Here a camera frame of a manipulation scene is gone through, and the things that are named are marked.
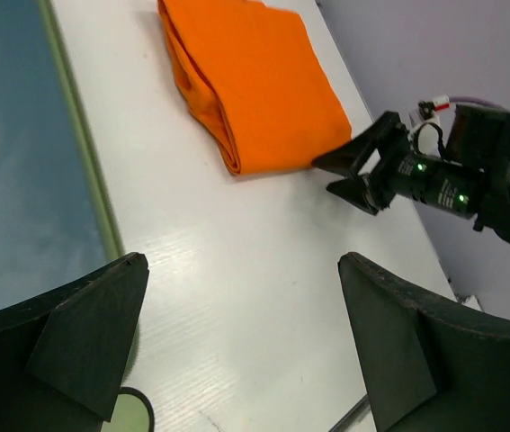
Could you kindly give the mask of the orange cloth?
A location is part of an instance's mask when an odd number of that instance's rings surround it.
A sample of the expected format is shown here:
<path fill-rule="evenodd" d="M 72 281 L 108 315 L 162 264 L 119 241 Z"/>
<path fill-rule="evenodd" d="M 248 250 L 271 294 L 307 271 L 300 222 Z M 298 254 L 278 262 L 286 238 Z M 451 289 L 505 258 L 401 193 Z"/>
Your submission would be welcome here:
<path fill-rule="evenodd" d="M 260 1 L 160 1 L 174 81 L 235 176 L 304 169 L 352 126 L 294 12 Z"/>

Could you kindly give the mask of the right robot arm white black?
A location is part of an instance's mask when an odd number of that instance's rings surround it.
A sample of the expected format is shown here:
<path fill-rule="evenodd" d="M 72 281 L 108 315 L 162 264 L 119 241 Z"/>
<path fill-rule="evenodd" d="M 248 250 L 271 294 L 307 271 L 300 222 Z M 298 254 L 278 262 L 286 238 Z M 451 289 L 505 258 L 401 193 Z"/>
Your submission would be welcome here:
<path fill-rule="evenodd" d="M 454 107 L 450 133 L 434 122 Z M 408 128 L 386 111 L 312 166 L 341 178 L 327 190 L 370 215 L 396 196 L 473 220 L 510 244 L 510 111 L 476 102 L 422 101 Z"/>

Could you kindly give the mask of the green suitcase with blue lining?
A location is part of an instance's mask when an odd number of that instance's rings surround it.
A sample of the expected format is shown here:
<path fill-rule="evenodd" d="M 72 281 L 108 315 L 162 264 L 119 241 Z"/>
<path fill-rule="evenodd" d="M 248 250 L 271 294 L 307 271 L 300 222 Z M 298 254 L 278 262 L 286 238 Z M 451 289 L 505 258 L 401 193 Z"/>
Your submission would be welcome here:
<path fill-rule="evenodd" d="M 0 1 L 0 310 L 128 255 L 49 1 Z M 125 385 L 99 431 L 151 431 L 148 397 Z"/>

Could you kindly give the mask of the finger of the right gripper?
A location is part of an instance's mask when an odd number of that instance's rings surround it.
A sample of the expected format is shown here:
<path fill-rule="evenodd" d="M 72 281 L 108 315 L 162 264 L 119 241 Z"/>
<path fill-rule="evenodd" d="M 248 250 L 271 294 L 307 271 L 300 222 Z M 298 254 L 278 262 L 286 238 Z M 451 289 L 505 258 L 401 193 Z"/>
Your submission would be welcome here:
<path fill-rule="evenodd" d="M 330 183 L 327 191 L 370 215 L 376 215 L 379 207 L 373 201 L 368 177 L 359 175 Z"/>
<path fill-rule="evenodd" d="M 367 130 L 343 146 L 312 160 L 311 166 L 340 176 L 357 176 L 375 151 L 385 151 L 403 131 L 397 112 L 386 111 Z"/>

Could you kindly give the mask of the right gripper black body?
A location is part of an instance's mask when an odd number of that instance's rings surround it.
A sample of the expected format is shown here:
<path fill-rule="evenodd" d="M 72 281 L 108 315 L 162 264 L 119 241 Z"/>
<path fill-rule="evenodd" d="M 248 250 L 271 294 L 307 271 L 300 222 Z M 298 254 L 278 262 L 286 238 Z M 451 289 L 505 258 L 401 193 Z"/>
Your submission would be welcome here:
<path fill-rule="evenodd" d="M 424 151 L 425 131 L 435 137 L 430 147 L 445 150 L 443 130 L 425 121 L 410 130 L 395 112 L 385 112 L 362 133 L 367 149 L 377 151 L 379 161 L 362 175 L 362 197 L 367 208 L 377 213 L 399 195 L 469 220 L 479 212 L 484 194 L 484 175 Z"/>

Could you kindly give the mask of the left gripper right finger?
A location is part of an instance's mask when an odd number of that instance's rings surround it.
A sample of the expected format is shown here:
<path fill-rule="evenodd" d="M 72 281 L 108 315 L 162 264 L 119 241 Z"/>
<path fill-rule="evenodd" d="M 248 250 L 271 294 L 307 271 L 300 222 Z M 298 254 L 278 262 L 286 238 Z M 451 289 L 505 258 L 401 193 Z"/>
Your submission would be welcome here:
<path fill-rule="evenodd" d="M 338 271 L 379 431 L 510 431 L 510 320 L 352 252 Z"/>

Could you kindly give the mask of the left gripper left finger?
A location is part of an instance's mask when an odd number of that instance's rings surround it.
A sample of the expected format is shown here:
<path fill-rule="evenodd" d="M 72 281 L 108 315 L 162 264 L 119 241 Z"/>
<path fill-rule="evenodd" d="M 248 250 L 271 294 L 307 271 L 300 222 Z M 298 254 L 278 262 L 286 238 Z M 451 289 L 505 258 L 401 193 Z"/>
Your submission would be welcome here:
<path fill-rule="evenodd" d="M 129 253 L 0 310 L 0 431 L 99 431 L 112 417 L 148 285 Z"/>

